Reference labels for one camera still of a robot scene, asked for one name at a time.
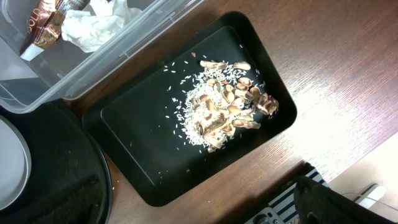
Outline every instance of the white tissue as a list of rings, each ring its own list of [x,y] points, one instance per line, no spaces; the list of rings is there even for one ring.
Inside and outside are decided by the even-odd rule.
[[[91,0],[90,6],[96,16],[87,11],[69,10],[62,24],[62,39],[86,53],[98,50],[142,12],[128,8],[126,0]]]

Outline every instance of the white plate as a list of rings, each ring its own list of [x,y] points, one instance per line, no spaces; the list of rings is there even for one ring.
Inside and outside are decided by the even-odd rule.
[[[22,193],[30,175],[30,152],[17,128],[0,116],[0,210]]]

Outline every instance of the black tray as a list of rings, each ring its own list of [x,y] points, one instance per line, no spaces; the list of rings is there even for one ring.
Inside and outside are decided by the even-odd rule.
[[[207,60],[249,62],[252,70],[246,76],[254,83],[265,81],[266,91],[280,104],[275,119],[258,113],[256,121],[262,124],[261,129],[237,129],[237,137],[227,142],[226,149],[211,154],[201,146],[191,146],[188,142],[183,145],[185,135],[179,131],[180,127],[175,129],[179,122],[172,101],[173,97],[185,101],[181,90],[191,90],[192,81],[183,85],[180,81],[203,71],[198,65],[204,59],[202,55]],[[168,72],[164,72],[164,65],[168,66]],[[140,196],[149,205],[163,206],[288,128],[296,115],[294,102],[253,26],[244,14],[229,12],[97,102],[83,116],[83,126]]]
[[[46,103],[27,114],[0,107],[0,114],[23,135],[32,159],[25,189],[0,211],[0,223],[107,223],[112,204],[108,166],[65,104]]]

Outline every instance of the uncooked rice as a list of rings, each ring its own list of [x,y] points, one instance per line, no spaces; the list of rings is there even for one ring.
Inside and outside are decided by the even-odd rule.
[[[220,108],[227,107],[229,104],[224,100],[222,100],[220,94],[214,91],[214,89],[211,86],[207,85],[206,81],[208,79],[215,78],[219,82],[227,81],[230,84],[235,85],[241,73],[242,73],[241,70],[239,71],[233,68],[233,65],[229,65],[227,62],[227,68],[224,70],[209,70],[205,68],[205,70],[203,72],[200,72],[198,75],[197,74],[193,75],[196,78],[195,80],[197,81],[197,83],[193,84],[194,87],[193,90],[190,90],[186,93],[187,97],[184,103],[185,107],[180,107],[183,111],[183,116],[179,113],[177,114],[177,119],[179,121],[183,121],[180,123],[183,126],[181,130],[186,134],[187,136],[186,139],[188,139],[188,143],[192,145],[202,145],[204,148],[207,148],[209,146],[209,144],[196,131],[196,125],[195,125],[199,121],[199,119],[203,117],[203,116],[198,116],[198,114],[206,113],[205,111],[206,109],[195,110],[192,105],[191,99],[193,97],[199,98],[200,96],[206,94],[215,102],[215,104],[218,107]],[[211,124],[210,122],[208,124],[205,124],[203,128],[206,128],[210,124]],[[219,136],[216,136],[216,138],[220,138],[222,133],[219,132],[218,135]]]

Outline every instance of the black object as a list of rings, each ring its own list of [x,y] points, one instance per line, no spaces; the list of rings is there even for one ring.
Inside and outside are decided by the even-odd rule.
[[[173,97],[185,101],[181,90],[193,89],[193,77],[182,85],[180,81],[203,71],[198,65],[205,60],[202,55],[207,60],[249,62],[252,69],[246,76],[254,83],[265,81],[266,91],[280,106],[274,119],[257,113],[255,119],[262,124],[261,129],[238,129],[225,150],[212,154],[185,140],[174,115],[178,103],[172,101]],[[296,115],[294,102],[253,26],[244,14],[229,12],[97,102],[83,116],[83,125],[140,196],[149,205],[163,206],[288,128]]]
[[[302,224],[393,224],[308,177],[299,177],[294,204]]]
[[[297,211],[291,209],[294,207],[294,184],[297,177],[302,175],[319,184],[325,184],[316,168],[307,162],[299,163],[276,183],[273,183],[262,195],[236,207],[230,216],[225,216],[224,220],[219,223],[258,224],[267,221],[270,224],[283,224],[292,222],[296,217],[298,218]]]
[[[0,108],[23,135],[32,170],[19,198],[0,211],[0,223],[106,223],[111,179],[100,148],[62,101],[28,114]]]

